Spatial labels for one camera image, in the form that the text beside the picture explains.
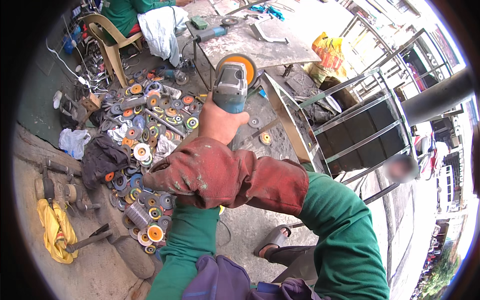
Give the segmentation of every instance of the gray sandal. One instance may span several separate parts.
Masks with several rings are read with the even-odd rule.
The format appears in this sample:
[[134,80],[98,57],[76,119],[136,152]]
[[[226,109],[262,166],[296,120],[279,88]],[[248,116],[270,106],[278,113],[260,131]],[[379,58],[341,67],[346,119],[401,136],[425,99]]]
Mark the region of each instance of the gray sandal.
[[[287,229],[288,236],[285,236],[280,231],[282,228]],[[275,227],[272,231],[270,231],[270,233],[266,236],[266,238],[264,238],[263,241],[260,244],[258,244],[257,248],[255,248],[255,250],[253,251],[253,254],[257,257],[260,257],[259,256],[260,250],[263,249],[263,247],[265,247],[268,244],[274,244],[274,245],[277,245],[278,247],[281,247],[283,242],[286,239],[288,239],[291,234],[292,234],[292,231],[291,231],[290,227],[286,224],[279,225],[279,226]]]

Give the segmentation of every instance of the green shirt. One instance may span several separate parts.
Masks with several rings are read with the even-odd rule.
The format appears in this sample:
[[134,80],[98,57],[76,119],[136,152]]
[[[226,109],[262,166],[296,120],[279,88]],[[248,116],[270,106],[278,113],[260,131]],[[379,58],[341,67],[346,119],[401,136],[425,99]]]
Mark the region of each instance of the green shirt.
[[137,14],[146,13],[164,6],[175,6],[176,0],[158,2],[153,0],[105,0],[102,15],[106,16],[115,27],[127,36],[133,26],[138,23]]
[[[332,299],[388,299],[372,215],[348,187],[325,174],[308,172],[309,188],[299,219],[318,237],[314,290]],[[199,209],[178,204],[172,215],[167,245],[160,249],[163,268],[148,299],[181,299],[197,275],[195,263],[215,254],[219,208]]]

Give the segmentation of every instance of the welding glove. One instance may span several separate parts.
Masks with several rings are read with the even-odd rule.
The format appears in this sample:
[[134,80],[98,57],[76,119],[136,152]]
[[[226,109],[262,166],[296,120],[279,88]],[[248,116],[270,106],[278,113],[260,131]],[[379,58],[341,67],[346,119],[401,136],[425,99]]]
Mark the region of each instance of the welding glove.
[[199,208],[242,204],[298,216],[307,194],[305,169],[289,160],[257,158],[221,142],[198,137],[154,165],[143,185]]

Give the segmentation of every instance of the plastic chair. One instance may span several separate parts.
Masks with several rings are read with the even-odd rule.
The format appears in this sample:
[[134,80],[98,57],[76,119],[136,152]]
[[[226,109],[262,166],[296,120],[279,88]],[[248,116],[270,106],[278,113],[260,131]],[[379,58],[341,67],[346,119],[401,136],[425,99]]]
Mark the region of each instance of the plastic chair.
[[[114,71],[121,86],[127,87],[127,77],[123,71],[119,49],[134,43],[133,45],[141,51],[142,43],[140,38],[144,36],[142,32],[136,33],[131,37],[124,37],[107,17],[96,13],[85,16],[81,20],[85,22],[88,33],[98,41],[107,73],[113,79]],[[98,28],[96,24],[100,24],[102,29]],[[112,43],[106,39],[102,30],[106,30],[117,43]]]

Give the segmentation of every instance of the hand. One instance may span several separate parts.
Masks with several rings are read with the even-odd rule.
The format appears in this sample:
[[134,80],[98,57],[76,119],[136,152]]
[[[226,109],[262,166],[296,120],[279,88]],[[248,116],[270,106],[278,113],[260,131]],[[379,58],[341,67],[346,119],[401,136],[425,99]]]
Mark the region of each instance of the hand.
[[206,136],[227,145],[233,140],[240,125],[250,118],[248,112],[231,114],[218,107],[208,93],[199,116],[198,136]]
[[193,0],[177,0],[175,2],[175,6],[182,7],[182,6],[185,6],[185,5],[187,5],[189,3],[192,3],[192,2],[193,2]]

